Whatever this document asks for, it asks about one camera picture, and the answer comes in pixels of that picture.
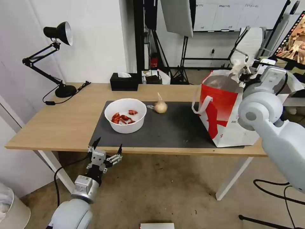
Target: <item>table leg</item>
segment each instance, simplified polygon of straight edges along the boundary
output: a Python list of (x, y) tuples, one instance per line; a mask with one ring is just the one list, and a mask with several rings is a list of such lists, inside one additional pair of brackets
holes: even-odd
[[(40, 155), (43, 157), (43, 159), (47, 162), (47, 164), (50, 166), (50, 168), (56, 172), (57, 169), (61, 167), (61, 164), (57, 160), (57, 158), (54, 156), (52, 151), (42, 151), (38, 150)], [(74, 183), (72, 182), (69, 175), (66, 173), (64, 169), (61, 169), (57, 173), (58, 178), (61, 180), (61, 182), (66, 186), (66, 188), (69, 190), (70, 193), (74, 190)]]
[(217, 200), (222, 200), (225, 194), (230, 190), (235, 181), (239, 178), (242, 172), (246, 169), (246, 167), (250, 164), (253, 157), (243, 157), (241, 158), (232, 174), (227, 178), (225, 182), (222, 183), (221, 187), (215, 194)]

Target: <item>bag handle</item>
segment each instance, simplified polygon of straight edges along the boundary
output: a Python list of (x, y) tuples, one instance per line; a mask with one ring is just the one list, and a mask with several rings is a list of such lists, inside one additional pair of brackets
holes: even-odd
[(207, 108), (207, 106), (209, 105), (209, 103), (211, 101), (213, 101), (213, 98), (211, 96), (206, 96), (203, 103), (202, 103), (202, 106), (200, 107), (199, 111), (196, 111), (195, 108), (194, 108), (194, 105), (195, 105), (195, 101), (196, 101), (196, 96), (197, 96), (197, 93), (199, 91), (201, 87), (198, 87), (195, 94), (194, 94), (194, 98), (193, 98), (193, 102), (192, 102), (192, 110), (195, 114), (201, 114), (202, 112), (204, 112)]

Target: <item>red food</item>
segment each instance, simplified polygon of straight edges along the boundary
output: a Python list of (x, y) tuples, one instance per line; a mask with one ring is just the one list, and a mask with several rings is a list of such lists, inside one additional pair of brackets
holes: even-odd
[(112, 121), (113, 123), (119, 124), (119, 122), (120, 122), (120, 116), (118, 116), (118, 117), (112, 119), (111, 121)]
[(137, 114), (138, 112), (135, 111), (135, 110), (128, 110), (128, 113), (129, 113), (130, 115), (135, 115), (135, 114)]
[(122, 119), (122, 118), (121, 118), (121, 122), (124, 123), (124, 124), (127, 124), (127, 123), (124, 121), (124, 119)]
[(127, 120), (129, 120), (130, 118), (129, 118), (128, 116), (121, 115), (121, 119), (123, 119), (123, 120), (127, 121)]
[(119, 117), (120, 116), (120, 113), (118, 112), (118, 113), (115, 113), (113, 116), (112, 116), (112, 120), (113, 119), (115, 119), (115, 118), (117, 118), (117, 117)]

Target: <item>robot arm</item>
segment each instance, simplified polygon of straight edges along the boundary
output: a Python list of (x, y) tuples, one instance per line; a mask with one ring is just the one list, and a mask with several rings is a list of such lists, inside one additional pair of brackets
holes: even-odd
[(238, 123), (258, 133), (272, 162), (295, 189), (305, 193), (305, 128), (279, 119), (283, 106), (272, 90), (285, 74), (286, 71), (277, 67), (266, 68), (261, 83), (245, 90), (238, 109)]
[(72, 200), (63, 202), (56, 209), (47, 228), (86, 229), (90, 223), (93, 216), (90, 204), (94, 202), (98, 187), (102, 183), (102, 175), (122, 160), (122, 145), (116, 155), (109, 156), (105, 151), (96, 149), (99, 140), (100, 138), (88, 148), (91, 156), (91, 162), (87, 166), (88, 172), (76, 178)]

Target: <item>black tissue box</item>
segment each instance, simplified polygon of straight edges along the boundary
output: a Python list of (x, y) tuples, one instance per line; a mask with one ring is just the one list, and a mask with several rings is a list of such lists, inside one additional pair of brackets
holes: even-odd
[(118, 73), (113, 73), (110, 78), (111, 90), (113, 91), (137, 91), (139, 85), (139, 75), (137, 73), (129, 73), (131, 77), (121, 78)]

